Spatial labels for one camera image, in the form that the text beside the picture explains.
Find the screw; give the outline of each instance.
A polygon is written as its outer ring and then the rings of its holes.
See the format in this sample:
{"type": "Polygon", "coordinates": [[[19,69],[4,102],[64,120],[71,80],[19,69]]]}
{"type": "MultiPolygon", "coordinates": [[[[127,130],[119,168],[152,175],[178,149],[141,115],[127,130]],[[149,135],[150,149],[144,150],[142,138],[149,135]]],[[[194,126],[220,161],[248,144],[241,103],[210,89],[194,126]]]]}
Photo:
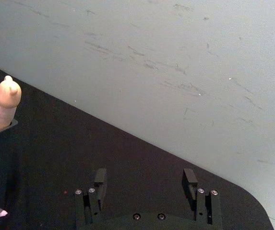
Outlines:
{"type": "Polygon", "coordinates": [[[79,194],[81,194],[81,193],[82,193],[81,189],[77,189],[77,190],[75,191],[75,194],[77,194],[77,195],[79,195],[79,194]]]}
{"type": "Polygon", "coordinates": [[[93,193],[95,191],[95,188],[88,189],[88,192],[93,193]]]}
{"type": "Polygon", "coordinates": [[[211,193],[212,193],[213,195],[218,195],[218,191],[216,191],[216,190],[211,190],[211,193]]]}
{"type": "Polygon", "coordinates": [[[138,214],[138,213],[135,213],[135,214],[133,215],[133,219],[135,219],[135,220],[139,220],[140,218],[141,218],[141,215],[138,214]]]}
{"type": "Polygon", "coordinates": [[[159,213],[159,214],[157,215],[157,218],[158,218],[159,220],[165,220],[165,215],[164,215],[163,213],[159,213]]]}
{"type": "Polygon", "coordinates": [[[199,193],[204,193],[204,189],[203,189],[203,188],[198,188],[197,191],[198,191],[199,193]]]}

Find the black table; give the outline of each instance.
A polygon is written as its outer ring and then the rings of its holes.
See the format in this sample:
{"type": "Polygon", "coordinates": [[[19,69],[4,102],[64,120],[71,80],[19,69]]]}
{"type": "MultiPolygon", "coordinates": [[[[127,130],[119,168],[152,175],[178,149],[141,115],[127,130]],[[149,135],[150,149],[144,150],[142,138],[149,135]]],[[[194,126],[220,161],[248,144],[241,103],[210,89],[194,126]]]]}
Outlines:
{"type": "MultiPolygon", "coordinates": [[[[5,75],[0,70],[0,82],[5,75]]],[[[183,168],[191,168],[200,187],[220,192],[225,230],[273,229],[261,204],[241,187],[15,81],[23,96],[15,115],[7,229],[74,229],[74,191],[91,187],[99,168],[108,172],[107,218],[163,212],[193,219],[181,185],[183,168]]]]}

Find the gray wall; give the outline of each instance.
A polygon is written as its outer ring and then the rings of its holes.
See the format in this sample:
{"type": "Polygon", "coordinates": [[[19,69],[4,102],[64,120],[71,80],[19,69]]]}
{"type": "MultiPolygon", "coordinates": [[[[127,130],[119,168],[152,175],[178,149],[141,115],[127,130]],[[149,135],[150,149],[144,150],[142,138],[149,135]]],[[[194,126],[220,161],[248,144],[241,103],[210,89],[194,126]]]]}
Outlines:
{"type": "Polygon", "coordinates": [[[275,224],[275,0],[0,0],[0,69],[242,186],[275,224]]]}

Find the black tabletop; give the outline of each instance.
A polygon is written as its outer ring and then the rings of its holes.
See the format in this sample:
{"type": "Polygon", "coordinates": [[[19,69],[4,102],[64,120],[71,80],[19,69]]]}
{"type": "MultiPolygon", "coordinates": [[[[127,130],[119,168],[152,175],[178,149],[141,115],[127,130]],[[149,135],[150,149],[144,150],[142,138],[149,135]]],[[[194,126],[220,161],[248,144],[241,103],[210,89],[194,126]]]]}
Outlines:
{"type": "MultiPolygon", "coordinates": [[[[0,71],[0,82],[5,75],[0,71]]],[[[181,184],[183,168],[191,168],[198,186],[219,191],[224,229],[273,229],[261,204],[241,187],[14,80],[23,95],[7,229],[74,229],[74,191],[91,187],[99,168],[107,169],[106,218],[162,212],[193,219],[181,184]]]]}

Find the bolt head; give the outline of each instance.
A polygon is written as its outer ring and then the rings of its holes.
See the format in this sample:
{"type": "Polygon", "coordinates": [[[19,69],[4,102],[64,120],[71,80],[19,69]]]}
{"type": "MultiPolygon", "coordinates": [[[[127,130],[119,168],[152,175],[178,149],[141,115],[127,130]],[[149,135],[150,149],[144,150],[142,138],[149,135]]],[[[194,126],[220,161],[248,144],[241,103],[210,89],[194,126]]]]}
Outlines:
{"type": "Polygon", "coordinates": [[[96,190],[95,188],[90,188],[88,189],[88,192],[93,193],[95,190],[96,190]]]}
{"type": "Polygon", "coordinates": [[[157,215],[157,218],[159,219],[159,220],[165,220],[165,215],[163,214],[163,213],[159,213],[158,215],[157,215]]]}
{"type": "Polygon", "coordinates": [[[75,191],[75,194],[77,194],[77,195],[79,195],[79,194],[81,194],[81,193],[82,193],[81,189],[77,189],[77,190],[75,191]]]}
{"type": "Polygon", "coordinates": [[[199,193],[204,193],[204,192],[205,192],[203,188],[198,188],[197,191],[198,191],[199,193]]]}
{"type": "Polygon", "coordinates": [[[138,214],[138,213],[135,213],[135,214],[133,215],[133,219],[135,219],[135,220],[139,220],[140,218],[141,218],[141,215],[138,214]]]}
{"type": "Polygon", "coordinates": [[[211,190],[211,193],[212,193],[213,195],[218,195],[218,191],[216,191],[216,190],[211,190]]]}

